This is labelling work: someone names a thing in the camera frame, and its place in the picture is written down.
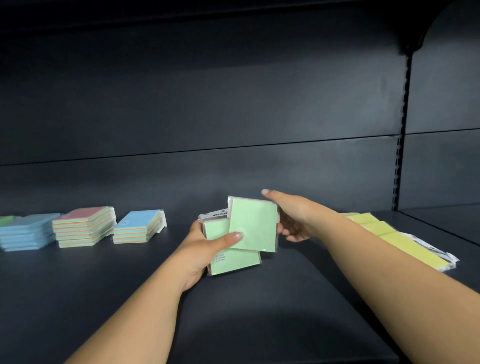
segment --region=yellow paper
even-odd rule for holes
[[[357,214],[357,215],[351,215],[347,216],[350,220],[356,222],[357,224],[366,224],[369,222],[376,222],[379,221],[375,216],[373,216],[370,212],[367,212],[366,214]]]
[[[435,269],[441,269],[448,265],[447,261],[436,256],[434,253],[427,250],[423,246],[418,245],[416,242],[406,237],[401,232],[391,232],[390,234],[380,236],[380,239],[389,242],[393,246],[396,246],[398,249],[404,251],[407,254],[410,254],[412,257],[417,258],[418,260]]]
[[[362,224],[362,226],[376,236],[385,235],[396,231],[385,221],[368,222],[366,224]]]

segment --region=stack of blue sticky notes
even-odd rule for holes
[[[146,243],[166,225],[163,210],[131,211],[113,228],[113,243]]]
[[[52,220],[60,214],[29,215],[0,226],[0,246],[6,252],[40,249],[55,241]]]

